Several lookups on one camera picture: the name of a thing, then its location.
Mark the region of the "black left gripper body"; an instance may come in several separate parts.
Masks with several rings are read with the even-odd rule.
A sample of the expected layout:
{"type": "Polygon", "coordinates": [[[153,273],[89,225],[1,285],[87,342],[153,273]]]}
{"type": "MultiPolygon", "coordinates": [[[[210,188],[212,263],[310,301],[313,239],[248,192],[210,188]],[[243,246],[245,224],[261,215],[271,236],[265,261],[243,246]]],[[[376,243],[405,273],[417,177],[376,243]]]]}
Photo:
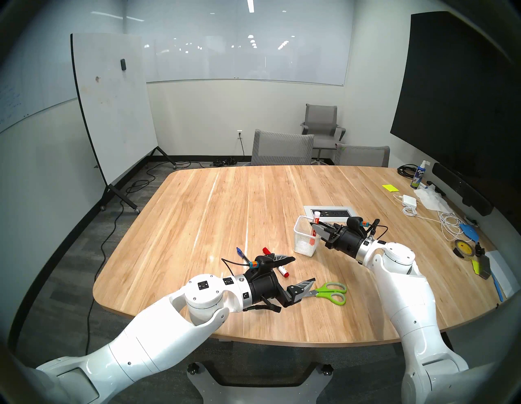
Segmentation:
{"type": "Polygon", "coordinates": [[[248,269],[252,305],[249,308],[281,308],[269,301],[276,299],[282,307],[294,305],[293,297],[283,290],[273,270],[248,269]]]}

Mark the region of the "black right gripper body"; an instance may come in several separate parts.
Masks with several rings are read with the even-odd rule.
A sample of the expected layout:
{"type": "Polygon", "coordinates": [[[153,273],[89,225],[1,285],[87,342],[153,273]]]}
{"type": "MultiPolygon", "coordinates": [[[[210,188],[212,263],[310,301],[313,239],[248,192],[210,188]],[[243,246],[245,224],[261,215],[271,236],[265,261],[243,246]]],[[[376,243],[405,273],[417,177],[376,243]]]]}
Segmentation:
{"type": "Polygon", "coordinates": [[[329,250],[343,252],[351,258],[356,258],[360,246],[366,238],[367,230],[364,227],[353,230],[347,225],[341,225],[337,231],[337,241],[334,244],[325,243],[325,247],[329,250]]]}

